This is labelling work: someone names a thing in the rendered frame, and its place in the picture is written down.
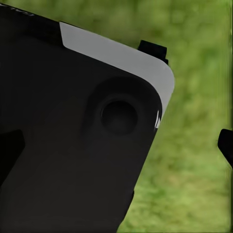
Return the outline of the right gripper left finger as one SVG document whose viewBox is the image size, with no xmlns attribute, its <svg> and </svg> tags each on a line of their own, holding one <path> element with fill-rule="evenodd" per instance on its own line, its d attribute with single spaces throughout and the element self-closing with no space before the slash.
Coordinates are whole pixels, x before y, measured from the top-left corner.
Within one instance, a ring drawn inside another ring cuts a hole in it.
<svg viewBox="0 0 233 233">
<path fill-rule="evenodd" d="M 21 129 L 0 134 L 0 187 L 25 149 Z"/>
</svg>

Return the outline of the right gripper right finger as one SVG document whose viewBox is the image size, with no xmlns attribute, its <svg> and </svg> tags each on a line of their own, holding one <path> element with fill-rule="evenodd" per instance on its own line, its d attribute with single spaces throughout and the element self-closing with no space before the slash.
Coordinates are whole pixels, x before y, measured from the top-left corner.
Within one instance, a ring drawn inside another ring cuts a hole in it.
<svg viewBox="0 0 233 233">
<path fill-rule="evenodd" d="M 233 131 L 222 129 L 217 145 L 233 168 Z"/>
</svg>

